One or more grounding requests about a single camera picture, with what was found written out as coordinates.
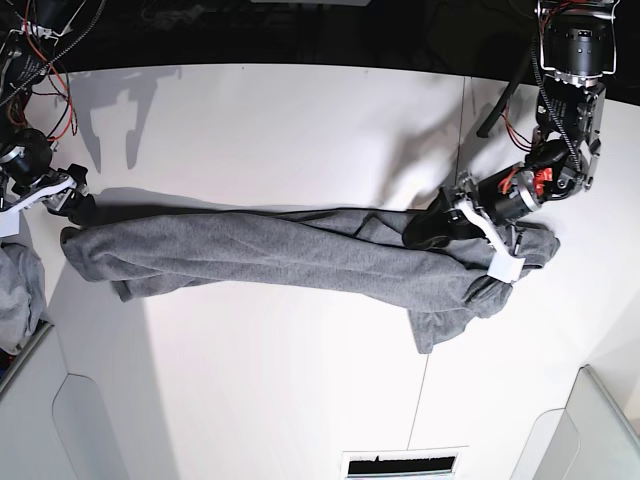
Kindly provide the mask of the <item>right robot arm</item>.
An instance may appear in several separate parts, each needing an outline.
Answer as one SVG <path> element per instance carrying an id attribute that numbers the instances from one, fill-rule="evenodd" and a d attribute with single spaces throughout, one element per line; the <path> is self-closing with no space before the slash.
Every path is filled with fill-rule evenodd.
<path id="1" fill-rule="evenodd" d="M 13 17 L 1 31 L 1 235 L 19 232 L 20 215 L 36 204 L 56 216 L 73 219 L 94 206 L 88 170 L 72 164 L 52 167 L 59 140 L 77 132 L 70 78 L 60 61 L 93 29 L 106 6 L 99 1 L 79 32 L 73 23 L 84 1 L 10 1 Z M 31 125 L 26 107 L 34 87 L 49 79 L 51 96 L 65 110 L 47 134 Z"/>

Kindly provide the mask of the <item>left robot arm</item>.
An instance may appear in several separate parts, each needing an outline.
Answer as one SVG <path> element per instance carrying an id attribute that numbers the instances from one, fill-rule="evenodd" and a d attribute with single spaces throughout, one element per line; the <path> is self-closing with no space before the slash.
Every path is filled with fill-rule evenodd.
<path id="1" fill-rule="evenodd" d="M 485 238 L 548 202 L 592 187 L 602 148 L 602 79 L 617 67 L 616 7 L 614 1 L 538 2 L 532 49 L 476 132 L 485 138 L 498 120 L 507 120 L 513 93 L 524 74 L 533 72 L 538 97 L 531 139 L 505 125 L 524 160 L 481 181 L 462 173 L 454 185 L 441 188 L 405 228 L 405 247 L 429 250 Z"/>

